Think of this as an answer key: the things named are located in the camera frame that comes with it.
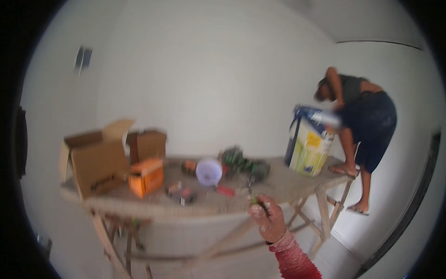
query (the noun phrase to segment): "paint-covered hand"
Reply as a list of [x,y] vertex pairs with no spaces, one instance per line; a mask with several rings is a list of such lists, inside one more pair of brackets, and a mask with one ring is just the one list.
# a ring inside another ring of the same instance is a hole
[[256,195],[258,204],[249,205],[249,214],[259,225],[260,235],[269,243],[276,243],[286,233],[285,221],[280,206],[267,195]]

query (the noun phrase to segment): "tiled floor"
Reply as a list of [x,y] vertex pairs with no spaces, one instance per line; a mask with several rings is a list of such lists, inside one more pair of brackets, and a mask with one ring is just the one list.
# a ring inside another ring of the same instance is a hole
[[[290,207],[284,207],[285,219],[292,215]],[[142,229],[141,239],[150,254],[189,255],[199,254],[218,239],[233,230],[247,215],[238,215],[220,219],[184,220],[178,223],[155,223]],[[303,221],[298,218],[293,226],[299,226]],[[316,242],[316,234],[307,227],[296,236],[302,250],[309,253]],[[244,247],[261,241],[257,228],[251,230],[242,239],[228,247]],[[120,254],[124,253],[125,240],[117,240]],[[351,279],[360,267],[360,261],[333,237],[327,240],[319,250],[314,260],[324,279]],[[153,279],[279,279],[281,278],[278,263],[273,253],[268,249],[259,248],[241,256],[234,256],[219,261],[203,262],[196,268],[189,269],[180,275],[173,275],[172,270],[181,265],[173,263],[151,263]],[[132,261],[132,276],[134,279],[145,279],[145,263]]]

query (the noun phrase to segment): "red long sleeve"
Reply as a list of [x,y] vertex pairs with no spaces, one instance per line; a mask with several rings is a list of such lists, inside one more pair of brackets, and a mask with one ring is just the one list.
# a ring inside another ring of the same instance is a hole
[[316,266],[288,230],[281,240],[269,246],[269,250],[276,253],[284,279],[322,279]]

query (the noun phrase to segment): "cardboard box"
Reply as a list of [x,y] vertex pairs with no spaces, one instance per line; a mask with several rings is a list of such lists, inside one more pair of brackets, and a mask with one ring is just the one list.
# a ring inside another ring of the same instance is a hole
[[122,137],[133,120],[118,120],[102,130],[65,137],[59,155],[62,182],[71,163],[73,178],[82,199],[100,195],[123,184],[129,171]]
[[163,185],[163,160],[146,159],[133,165],[128,177],[130,189],[140,198]]
[[130,146],[130,163],[135,164],[148,158],[164,158],[167,136],[159,130],[129,132],[126,143]]

